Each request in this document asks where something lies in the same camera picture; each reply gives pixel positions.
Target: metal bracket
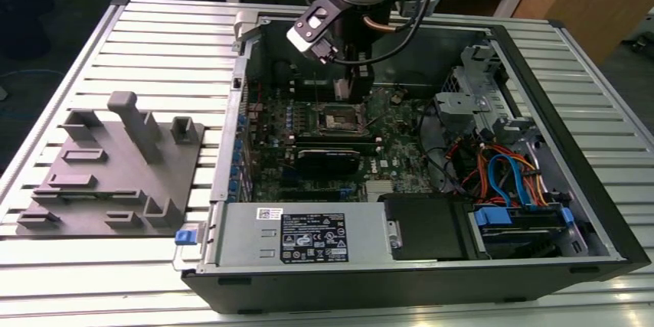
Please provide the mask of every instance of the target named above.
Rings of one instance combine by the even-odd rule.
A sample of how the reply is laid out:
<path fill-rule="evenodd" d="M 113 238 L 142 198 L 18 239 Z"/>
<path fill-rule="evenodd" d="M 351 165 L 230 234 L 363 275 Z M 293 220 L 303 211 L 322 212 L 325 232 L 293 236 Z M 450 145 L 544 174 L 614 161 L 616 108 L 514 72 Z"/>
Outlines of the metal bracket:
<path fill-rule="evenodd" d="M 468 93 L 441 92 L 437 100 L 438 109 L 450 114 L 473 114 L 492 110 L 488 104 L 481 104 L 481 100 Z"/>
<path fill-rule="evenodd" d="M 241 11 L 234 20 L 234 37 L 237 41 L 245 41 L 259 33 L 259 12 Z"/>

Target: aluminum table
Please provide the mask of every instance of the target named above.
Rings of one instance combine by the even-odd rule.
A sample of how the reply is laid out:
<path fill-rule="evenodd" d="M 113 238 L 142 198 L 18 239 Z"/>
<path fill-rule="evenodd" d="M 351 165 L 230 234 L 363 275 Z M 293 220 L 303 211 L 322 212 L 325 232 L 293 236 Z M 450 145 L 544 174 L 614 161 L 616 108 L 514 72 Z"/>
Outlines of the aluminum table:
<path fill-rule="evenodd" d="M 652 325 L 654 267 L 584 283 L 533 302 L 319 313 L 227 316 L 211 311 L 174 270 L 170 238 L 19 240 L 30 205 L 59 146 L 71 108 L 101 109 L 110 93 L 139 94 L 158 121 L 191 115 L 205 124 L 186 221 L 207 219 L 225 105 L 243 9 L 301 13 L 301 7 L 167 0 L 111 5 L 0 180 L 0 324 L 3 325 Z M 434 16 L 488 23 L 489 18 Z M 636 236 L 654 257 L 654 139 L 565 29 L 546 21 L 493 18 L 509 30 Z M 518 106 L 526 109 L 514 93 Z M 197 249 L 182 254 L 193 262 Z"/>

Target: warning label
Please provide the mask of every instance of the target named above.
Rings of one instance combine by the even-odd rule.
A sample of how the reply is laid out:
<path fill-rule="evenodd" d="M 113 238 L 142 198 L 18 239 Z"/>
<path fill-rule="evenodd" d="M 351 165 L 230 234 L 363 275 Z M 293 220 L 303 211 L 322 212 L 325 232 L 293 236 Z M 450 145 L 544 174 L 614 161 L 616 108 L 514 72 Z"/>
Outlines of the warning label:
<path fill-rule="evenodd" d="M 347 262 L 346 214 L 282 215 L 283 263 Z"/>

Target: blue plastic clip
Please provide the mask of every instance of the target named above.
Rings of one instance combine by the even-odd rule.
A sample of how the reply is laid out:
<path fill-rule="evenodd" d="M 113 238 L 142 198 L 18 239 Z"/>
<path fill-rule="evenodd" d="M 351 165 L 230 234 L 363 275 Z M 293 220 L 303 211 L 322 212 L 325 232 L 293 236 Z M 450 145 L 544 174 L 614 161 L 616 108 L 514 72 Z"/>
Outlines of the blue plastic clip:
<path fill-rule="evenodd" d="M 574 224 L 574 215 L 572 210 L 568 207 L 561 209 L 561 214 L 564 215 L 564 221 L 568 225 Z"/>
<path fill-rule="evenodd" d="M 474 220 L 478 226 L 486 225 L 510 225 L 513 224 L 512 216 L 506 207 L 484 207 L 474 212 Z"/>
<path fill-rule="evenodd" d="M 198 230 L 178 230 L 175 233 L 175 245 L 198 244 Z"/>

